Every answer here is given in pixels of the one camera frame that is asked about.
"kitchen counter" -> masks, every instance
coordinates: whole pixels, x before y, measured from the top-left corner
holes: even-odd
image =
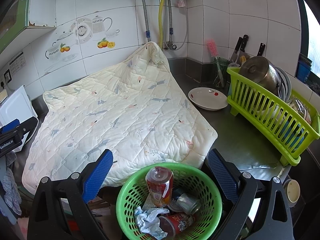
[[[186,96],[188,96],[189,91],[193,88],[210,87],[210,85],[207,84],[199,84],[186,75],[175,76],[175,80]],[[228,89],[225,88],[222,92],[227,94]],[[212,148],[216,148],[227,162],[232,162],[235,165],[277,163],[275,169],[254,169],[248,171],[256,179],[270,180],[274,176],[279,176],[281,181],[284,181],[291,166],[288,165],[283,169],[280,163],[281,154],[279,151],[241,114],[234,117],[230,114],[230,106],[219,111],[207,111],[197,106],[196,108],[217,131],[218,138],[212,145]],[[21,183],[22,173],[30,147],[46,114],[47,113],[43,113],[39,116],[39,125],[34,136],[24,145],[22,151],[17,153],[13,174],[18,184]]]

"quilted blanket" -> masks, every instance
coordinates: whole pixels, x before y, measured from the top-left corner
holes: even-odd
[[[200,168],[218,137],[173,78],[159,46],[149,42],[127,60],[43,94],[49,112],[22,175],[35,194],[42,177],[65,179],[110,149],[102,185],[123,185],[161,162]]]

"dish rack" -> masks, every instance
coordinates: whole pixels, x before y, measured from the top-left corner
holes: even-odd
[[[299,93],[292,90],[292,97],[298,98],[309,111],[312,123],[309,125],[289,105],[257,83],[241,76],[240,68],[229,67],[231,75],[231,96],[228,103],[231,114],[243,115],[282,154],[283,166],[296,166],[300,154],[310,143],[320,137],[320,116],[318,111]]]

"red plastic cup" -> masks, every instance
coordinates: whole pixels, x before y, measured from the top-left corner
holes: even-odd
[[[194,216],[185,213],[178,213],[167,217],[160,216],[159,219],[160,228],[168,233],[167,238],[174,238],[194,222]]]

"teapot tile decoration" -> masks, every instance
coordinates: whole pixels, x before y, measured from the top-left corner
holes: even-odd
[[[72,20],[31,43],[39,77],[81,59],[76,26]]]
[[[76,19],[83,58],[138,45],[135,8],[117,8]]]

